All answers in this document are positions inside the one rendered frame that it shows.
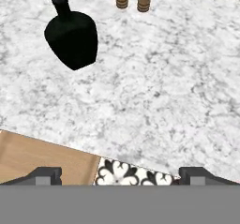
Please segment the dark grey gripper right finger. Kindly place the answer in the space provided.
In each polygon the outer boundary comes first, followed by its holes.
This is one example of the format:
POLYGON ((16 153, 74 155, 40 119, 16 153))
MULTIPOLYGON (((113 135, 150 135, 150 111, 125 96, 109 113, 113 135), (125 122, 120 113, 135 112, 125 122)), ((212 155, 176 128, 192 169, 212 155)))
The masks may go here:
POLYGON ((180 185, 187 186, 238 186, 238 183, 215 176, 203 167, 181 167, 179 169, 180 185))

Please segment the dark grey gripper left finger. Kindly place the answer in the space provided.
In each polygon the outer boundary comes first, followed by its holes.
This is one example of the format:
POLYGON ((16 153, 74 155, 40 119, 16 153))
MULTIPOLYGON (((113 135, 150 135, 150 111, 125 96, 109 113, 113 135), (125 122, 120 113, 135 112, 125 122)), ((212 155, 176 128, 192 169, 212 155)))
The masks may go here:
POLYGON ((1 186, 61 186, 61 167, 37 167, 29 174, 1 183, 1 186))

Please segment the light wooden cupboard front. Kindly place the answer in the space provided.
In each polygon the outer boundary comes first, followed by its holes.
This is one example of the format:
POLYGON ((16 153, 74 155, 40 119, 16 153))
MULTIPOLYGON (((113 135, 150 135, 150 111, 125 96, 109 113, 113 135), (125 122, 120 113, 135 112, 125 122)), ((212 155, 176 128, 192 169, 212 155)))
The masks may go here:
POLYGON ((0 183, 36 167, 61 167, 64 186, 92 185, 99 161, 96 155, 0 130, 0 183))

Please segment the black glass bottle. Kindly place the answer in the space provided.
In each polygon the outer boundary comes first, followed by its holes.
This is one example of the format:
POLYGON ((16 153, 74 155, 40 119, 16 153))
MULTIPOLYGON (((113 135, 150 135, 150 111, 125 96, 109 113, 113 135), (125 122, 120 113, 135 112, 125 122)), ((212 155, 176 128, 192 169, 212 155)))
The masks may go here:
POLYGON ((98 31, 94 20, 72 11, 68 0, 52 0, 57 15, 49 21, 44 37, 53 53, 71 70, 92 65, 97 60, 98 31))

